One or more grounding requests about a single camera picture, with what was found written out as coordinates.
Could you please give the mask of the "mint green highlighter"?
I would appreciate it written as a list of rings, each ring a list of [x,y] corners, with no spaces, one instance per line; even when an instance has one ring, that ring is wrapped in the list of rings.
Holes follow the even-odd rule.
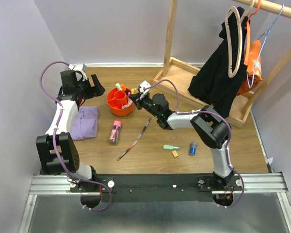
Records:
[[[123,90],[122,87],[121,87],[121,85],[120,85],[119,83],[116,83],[115,86],[116,86],[116,88],[117,88],[118,90]]]

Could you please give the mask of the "dark purple pen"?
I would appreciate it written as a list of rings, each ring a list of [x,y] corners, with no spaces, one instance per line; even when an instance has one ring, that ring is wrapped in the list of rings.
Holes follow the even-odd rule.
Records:
[[[150,124],[152,118],[150,117],[149,120],[147,121],[147,123],[145,124],[145,126],[143,127],[142,131],[140,132],[140,134],[138,135],[137,139],[141,139],[142,135],[144,134],[145,130],[147,129],[148,125]]]

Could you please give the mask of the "red pen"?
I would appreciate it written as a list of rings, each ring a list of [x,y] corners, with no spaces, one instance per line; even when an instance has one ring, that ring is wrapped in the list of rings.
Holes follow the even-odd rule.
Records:
[[[121,158],[123,156],[125,156],[136,144],[138,143],[138,140],[134,141],[133,144],[128,148],[126,149],[118,158],[117,158],[117,161],[120,161]]]

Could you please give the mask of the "green stapler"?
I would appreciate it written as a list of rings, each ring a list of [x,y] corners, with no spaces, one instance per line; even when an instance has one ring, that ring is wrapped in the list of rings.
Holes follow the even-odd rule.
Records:
[[[164,150],[180,150],[179,146],[174,146],[174,145],[163,145]]]

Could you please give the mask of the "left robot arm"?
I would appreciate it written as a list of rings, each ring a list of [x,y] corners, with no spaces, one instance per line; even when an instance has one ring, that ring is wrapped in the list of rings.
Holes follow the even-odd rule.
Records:
[[[92,166],[80,162],[79,154],[70,135],[73,120],[82,101],[102,96],[105,88],[96,74],[91,75],[94,86],[83,71],[61,72],[62,86],[56,98],[56,113],[45,135],[36,138],[36,147],[42,171],[48,175],[66,173],[88,192],[97,188],[97,173]]]

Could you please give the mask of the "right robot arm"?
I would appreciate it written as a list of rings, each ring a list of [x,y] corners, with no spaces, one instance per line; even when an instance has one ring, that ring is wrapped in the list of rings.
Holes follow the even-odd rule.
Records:
[[[234,171],[231,165],[228,145],[231,138],[231,127],[209,105],[191,112],[176,112],[169,109],[164,94],[149,94],[142,97],[141,93],[132,94],[129,99],[138,110],[145,109],[152,114],[158,125],[164,130],[194,129],[203,143],[211,150],[214,172],[212,186],[225,190],[231,185]]]

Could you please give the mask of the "orange round desk organizer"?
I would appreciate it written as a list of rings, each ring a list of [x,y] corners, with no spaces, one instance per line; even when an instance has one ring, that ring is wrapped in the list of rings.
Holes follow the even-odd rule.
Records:
[[[134,110],[133,104],[123,108],[123,106],[127,105],[128,103],[129,97],[123,90],[113,88],[107,94],[107,104],[109,109],[116,116],[124,117],[132,113]]]

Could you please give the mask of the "purple cloth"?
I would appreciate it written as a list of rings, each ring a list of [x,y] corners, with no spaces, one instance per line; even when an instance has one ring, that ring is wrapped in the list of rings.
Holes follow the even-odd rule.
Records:
[[[97,136],[98,107],[81,106],[74,117],[70,135],[73,140],[85,140]]]

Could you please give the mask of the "pink lidded marker bottle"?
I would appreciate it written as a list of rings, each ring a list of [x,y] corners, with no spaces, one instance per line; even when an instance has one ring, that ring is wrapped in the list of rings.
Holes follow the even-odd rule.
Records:
[[[121,130],[121,126],[122,126],[122,122],[120,120],[115,120],[113,122],[113,127],[112,127],[112,131],[111,134],[109,136],[109,141],[111,143],[116,144],[118,139],[119,139],[119,133]]]

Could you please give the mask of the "tan eraser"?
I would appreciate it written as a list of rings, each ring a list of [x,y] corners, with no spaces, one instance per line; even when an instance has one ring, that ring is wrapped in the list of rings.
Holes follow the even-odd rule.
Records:
[[[172,155],[174,158],[177,158],[179,156],[176,150],[172,151]]]

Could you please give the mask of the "blue jar grey lid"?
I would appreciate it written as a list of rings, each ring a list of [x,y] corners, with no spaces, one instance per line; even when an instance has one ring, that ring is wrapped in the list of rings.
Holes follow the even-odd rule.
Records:
[[[190,149],[189,149],[189,155],[190,156],[194,156],[196,154],[196,148],[197,148],[197,142],[195,141],[192,141],[190,143]]]

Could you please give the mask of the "black garment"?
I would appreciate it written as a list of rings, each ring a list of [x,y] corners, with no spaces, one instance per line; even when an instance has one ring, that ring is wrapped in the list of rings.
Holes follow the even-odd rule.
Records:
[[[224,23],[219,37],[223,41],[192,77],[188,91],[193,97],[212,105],[217,113],[226,118],[246,75],[247,66],[241,61],[237,74],[233,78],[228,76],[228,45]]]

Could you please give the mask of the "orange garment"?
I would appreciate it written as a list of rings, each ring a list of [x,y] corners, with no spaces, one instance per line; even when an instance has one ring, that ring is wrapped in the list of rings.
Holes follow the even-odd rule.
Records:
[[[247,70],[237,96],[252,91],[262,82],[261,57],[259,57],[260,50],[261,42],[259,40],[250,43]]]

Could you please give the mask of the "orange hanger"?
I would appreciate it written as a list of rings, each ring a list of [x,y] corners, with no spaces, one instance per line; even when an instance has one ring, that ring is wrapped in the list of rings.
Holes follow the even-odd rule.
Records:
[[[248,61],[249,61],[249,52],[250,52],[250,41],[251,41],[251,29],[250,29],[250,19],[253,15],[255,15],[261,6],[261,0],[258,2],[258,6],[255,10],[255,12],[251,13],[248,17],[248,20],[246,22],[246,29],[247,29],[247,40],[246,40],[246,51],[245,51],[245,56],[244,56],[244,64],[247,66]]]

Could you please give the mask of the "aluminium rail frame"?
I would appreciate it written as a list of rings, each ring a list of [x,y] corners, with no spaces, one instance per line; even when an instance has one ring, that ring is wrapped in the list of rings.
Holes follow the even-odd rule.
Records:
[[[32,178],[21,233],[291,233],[282,173],[239,177],[230,206],[218,201],[86,204],[65,176]]]

